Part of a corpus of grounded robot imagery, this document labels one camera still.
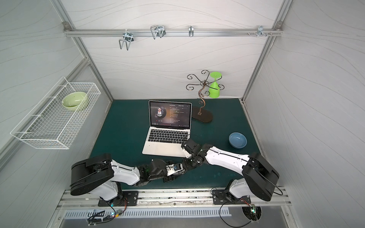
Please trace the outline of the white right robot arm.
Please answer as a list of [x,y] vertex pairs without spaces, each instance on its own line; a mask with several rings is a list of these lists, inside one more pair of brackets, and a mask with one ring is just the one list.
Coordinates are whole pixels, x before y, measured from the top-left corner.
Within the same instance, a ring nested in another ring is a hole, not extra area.
[[213,145],[200,145],[188,139],[181,144],[186,158],[183,167],[186,170],[195,169],[203,164],[215,165],[234,171],[241,179],[229,181],[227,187],[218,197],[227,202],[236,202],[246,196],[254,195],[263,201],[271,201],[278,188],[279,173],[260,154],[235,154],[221,150]]

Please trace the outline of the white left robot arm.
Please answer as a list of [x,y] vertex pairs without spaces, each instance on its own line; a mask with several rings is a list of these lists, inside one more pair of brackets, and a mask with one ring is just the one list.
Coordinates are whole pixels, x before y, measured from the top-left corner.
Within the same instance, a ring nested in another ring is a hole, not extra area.
[[80,196],[91,193],[113,201],[122,196],[122,183],[141,187],[154,180],[170,182],[185,173],[182,163],[152,160],[149,164],[130,167],[113,160],[111,154],[102,154],[71,166],[70,194]]

